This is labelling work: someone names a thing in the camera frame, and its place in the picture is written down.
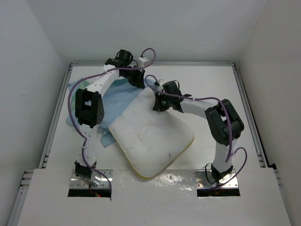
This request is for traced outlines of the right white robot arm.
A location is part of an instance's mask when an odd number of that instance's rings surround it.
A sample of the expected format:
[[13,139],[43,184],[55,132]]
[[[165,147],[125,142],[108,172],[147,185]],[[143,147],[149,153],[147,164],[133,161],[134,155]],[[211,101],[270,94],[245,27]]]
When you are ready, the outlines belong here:
[[228,99],[216,97],[193,98],[182,94],[176,81],[149,85],[155,94],[154,111],[163,112],[170,108],[189,113],[207,121],[211,135],[216,141],[215,156],[211,164],[211,175],[219,183],[233,169],[232,156],[234,141],[240,138],[244,123]]

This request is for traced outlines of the blue green pillowcase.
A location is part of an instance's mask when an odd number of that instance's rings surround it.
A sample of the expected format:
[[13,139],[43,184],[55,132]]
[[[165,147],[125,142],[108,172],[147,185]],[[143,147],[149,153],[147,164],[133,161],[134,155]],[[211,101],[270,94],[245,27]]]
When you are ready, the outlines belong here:
[[115,80],[103,96],[104,119],[99,125],[103,147],[114,143],[114,136],[123,129],[137,134],[156,115],[151,107],[154,99],[149,87],[139,89],[130,85],[128,79]]

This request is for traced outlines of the white yellow pillow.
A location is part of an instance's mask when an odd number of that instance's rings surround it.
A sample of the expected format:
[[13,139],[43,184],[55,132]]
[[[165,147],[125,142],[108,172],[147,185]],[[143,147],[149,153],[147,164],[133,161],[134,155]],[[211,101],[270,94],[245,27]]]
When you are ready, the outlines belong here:
[[145,89],[109,126],[109,131],[138,175],[151,178],[194,140],[194,131],[171,113],[156,112],[154,93]]

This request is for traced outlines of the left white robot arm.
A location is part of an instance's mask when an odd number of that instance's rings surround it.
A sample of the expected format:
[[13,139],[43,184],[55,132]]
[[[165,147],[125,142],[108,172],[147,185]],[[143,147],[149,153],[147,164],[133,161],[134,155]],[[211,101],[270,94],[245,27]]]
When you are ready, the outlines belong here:
[[95,81],[85,88],[78,88],[74,85],[68,98],[75,95],[75,109],[71,109],[71,102],[68,102],[68,112],[71,122],[84,139],[79,158],[75,161],[75,173],[85,180],[92,179],[97,173],[95,169],[96,154],[94,143],[99,125],[104,119],[103,96],[114,81],[119,77],[126,78],[130,85],[135,88],[144,88],[145,68],[152,64],[152,61],[140,56],[136,65],[132,66],[134,57],[132,53],[121,49],[115,58],[109,58],[103,66],[102,71],[94,75]]

